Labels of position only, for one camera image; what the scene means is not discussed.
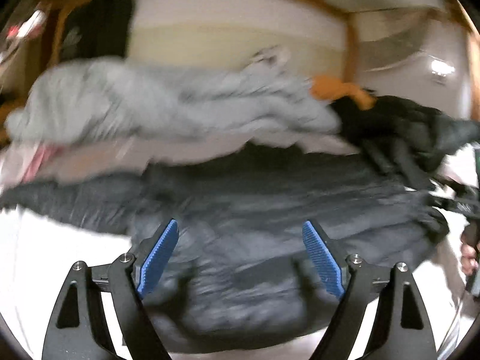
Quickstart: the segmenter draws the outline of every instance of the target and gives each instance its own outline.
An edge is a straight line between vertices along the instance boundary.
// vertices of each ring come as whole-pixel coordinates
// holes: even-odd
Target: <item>orange cloth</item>
[[[310,88],[311,95],[318,100],[337,100],[343,96],[351,97],[357,107],[362,111],[374,106],[376,99],[369,95],[357,84],[342,82],[334,76],[313,76],[313,85]]]

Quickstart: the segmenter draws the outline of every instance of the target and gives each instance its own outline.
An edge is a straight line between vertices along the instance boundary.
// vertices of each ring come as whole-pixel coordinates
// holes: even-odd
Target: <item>metal screw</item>
[[[74,271],[80,271],[82,268],[83,268],[83,261],[77,261],[75,264],[73,264]]]
[[[363,259],[362,259],[362,257],[360,257],[359,254],[351,254],[351,255],[349,256],[349,259],[350,259],[350,261],[351,261],[352,263],[354,263],[354,264],[361,264],[361,263],[363,263]]]
[[[405,264],[404,262],[398,262],[397,263],[397,269],[400,271],[400,272],[406,272],[409,270],[409,268],[407,267],[407,264]]]
[[[133,256],[130,253],[124,253],[118,259],[121,263],[128,263],[132,258]]]

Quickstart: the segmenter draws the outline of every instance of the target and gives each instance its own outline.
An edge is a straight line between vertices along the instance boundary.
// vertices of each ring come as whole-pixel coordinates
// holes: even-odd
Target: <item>white wall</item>
[[[378,95],[405,97],[435,107],[453,117],[470,117],[470,73],[466,33],[454,23],[431,20],[424,54],[414,56],[400,66],[376,72],[358,72],[356,81]],[[455,67],[446,85],[431,79],[430,65],[436,56]]]

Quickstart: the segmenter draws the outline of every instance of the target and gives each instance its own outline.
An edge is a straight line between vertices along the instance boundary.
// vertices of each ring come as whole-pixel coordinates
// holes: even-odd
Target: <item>bedroom wall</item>
[[[360,85],[372,88],[378,95],[409,98],[435,107],[453,117],[470,117],[470,72],[465,30],[456,23],[431,20],[423,46],[424,53],[401,65],[356,75]],[[446,85],[431,79],[430,65],[436,56],[455,67]]]
[[[346,24],[291,0],[135,0],[129,57],[240,69],[263,47],[286,45],[292,73],[341,77]]]

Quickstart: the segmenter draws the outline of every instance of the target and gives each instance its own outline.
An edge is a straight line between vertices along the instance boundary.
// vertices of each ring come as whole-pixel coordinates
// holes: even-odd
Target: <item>finger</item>
[[[478,268],[478,262],[475,259],[469,259],[467,257],[462,257],[460,259],[460,263],[462,264],[462,267],[465,268],[466,270],[474,270]]]
[[[474,259],[477,257],[476,250],[467,244],[463,244],[460,248],[460,251],[462,252],[463,257],[467,257],[469,259]]]
[[[465,268],[462,266],[462,272],[467,275],[467,276],[470,276],[472,273],[473,273],[473,269],[471,268]]]

